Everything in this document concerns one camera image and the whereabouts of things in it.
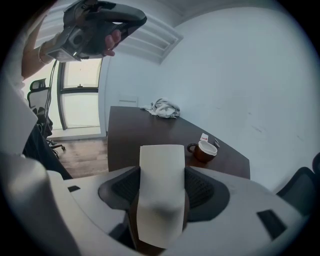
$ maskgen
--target person's hand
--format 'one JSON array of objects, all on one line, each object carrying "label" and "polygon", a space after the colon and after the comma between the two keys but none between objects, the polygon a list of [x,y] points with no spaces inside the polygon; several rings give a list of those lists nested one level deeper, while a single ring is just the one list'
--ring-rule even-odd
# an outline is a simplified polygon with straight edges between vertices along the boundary
[{"label": "person's hand", "polygon": [[121,32],[120,30],[115,30],[112,32],[112,34],[109,34],[105,37],[105,50],[104,54],[106,56],[115,56],[115,52],[113,49],[115,46],[117,46],[117,43],[119,43],[121,40]]}]

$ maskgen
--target wooden floor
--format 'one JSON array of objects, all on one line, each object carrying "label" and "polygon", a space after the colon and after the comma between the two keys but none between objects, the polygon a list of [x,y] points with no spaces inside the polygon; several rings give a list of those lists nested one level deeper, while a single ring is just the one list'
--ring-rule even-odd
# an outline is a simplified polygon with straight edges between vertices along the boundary
[{"label": "wooden floor", "polygon": [[107,137],[56,141],[65,146],[57,149],[60,162],[73,178],[108,172]]}]

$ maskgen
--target dark brown desk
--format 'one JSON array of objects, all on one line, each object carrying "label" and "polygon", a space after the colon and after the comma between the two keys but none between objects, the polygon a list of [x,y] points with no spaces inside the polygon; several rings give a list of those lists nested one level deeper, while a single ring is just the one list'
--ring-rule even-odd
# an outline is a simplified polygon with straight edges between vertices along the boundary
[{"label": "dark brown desk", "polygon": [[138,166],[140,146],[178,144],[184,145],[187,166],[250,179],[249,160],[218,138],[220,148],[212,161],[202,163],[195,159],[187,151],[187,146],[197,143],[202,133],[209,135],[208,142],[214,144],[215,137],[212,134],[181,117],[165,119],[138,107],[112,106],[107,138],[109,171]]}]

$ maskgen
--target black office chair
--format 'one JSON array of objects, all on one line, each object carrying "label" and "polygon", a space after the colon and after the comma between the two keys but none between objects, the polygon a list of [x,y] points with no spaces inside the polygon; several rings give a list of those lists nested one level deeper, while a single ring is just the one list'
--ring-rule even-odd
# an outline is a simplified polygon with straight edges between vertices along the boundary
[{"label": "black office chair", "polygon": [[320,153],[315,156],[312,170],[301,167],[277,195],[302,215],[310,215],[319,200]]},{"label": "black office chair", "polygon": [[62,150],[65,151],[66,148],[62,144],[57,144],[54,141],[47,139],[48,136],[52,135],[51,131],[53,129],[53,122],[49,117],[46,119],[46,102],[49,96],[48,91],[49,88],[46,87],[45,78],[35,80],[30,84],[30,92],[27,94],[26,98],[29,102],[30,109],[38,117],[37,125],[42,133],[42,136],[46,139],[56,157],[59,158],[58,152],[54,149],[62,148]]}]

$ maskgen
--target coffee mug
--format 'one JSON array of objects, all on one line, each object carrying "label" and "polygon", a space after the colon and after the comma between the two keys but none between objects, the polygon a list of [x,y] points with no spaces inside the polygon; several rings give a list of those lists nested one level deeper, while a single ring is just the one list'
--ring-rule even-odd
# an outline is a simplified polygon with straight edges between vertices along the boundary
[{"label": "coffee mug", "polygon": [[197,144],[191,143],[186,148],[190,153],[193,153],[194,157],[200,162],[207,163],[214,159],[217,155],[217,148],[205,140],[200,140]]}]

